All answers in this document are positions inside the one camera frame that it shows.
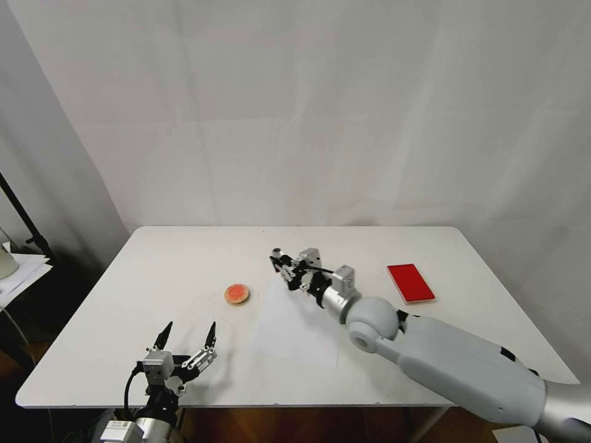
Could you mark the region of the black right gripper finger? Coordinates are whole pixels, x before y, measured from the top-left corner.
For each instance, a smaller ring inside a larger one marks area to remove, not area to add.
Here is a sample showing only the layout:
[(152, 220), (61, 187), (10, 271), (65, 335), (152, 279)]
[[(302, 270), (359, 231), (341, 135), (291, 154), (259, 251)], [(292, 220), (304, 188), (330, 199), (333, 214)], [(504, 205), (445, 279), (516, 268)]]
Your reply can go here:
[(280, 273), (290, 291), (301, 289), (302, 278), (306, 274), (305, 268), (301, 266), (277, 265), (276, 271)]
[(306, 273), (308, 264), (306, 261), (292, 258), (284, 252), (272, 252), (270, 255), (275, 273), (283, 273), (287, 276), (297, 276)]

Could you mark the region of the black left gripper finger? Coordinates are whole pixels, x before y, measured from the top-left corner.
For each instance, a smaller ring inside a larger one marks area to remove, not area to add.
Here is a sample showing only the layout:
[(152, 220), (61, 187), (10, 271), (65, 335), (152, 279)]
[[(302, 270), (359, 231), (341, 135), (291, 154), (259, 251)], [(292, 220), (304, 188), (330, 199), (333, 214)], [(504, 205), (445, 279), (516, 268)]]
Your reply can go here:
[(157, 352), (157, 351), (164, 351), (166, 349), (166, 344), (169, 339), (169, 335), (171, 333), (172, 326), (173, 326), (173, 322), (170, 321), (167, 324), (167, 326), (165, 326), (165, 328), (162, 330), (162, 332), (160, 332), (158, 334), (154, 344), (151, 347), (147, 348), (148, 353)]
[(214, 321), (209, 329), (204, 346), (193, 355), (182, 362), (181, 368), (194, 372), (203, 372), (217, 358), (215, 350), (216, 343), (216, 322)]

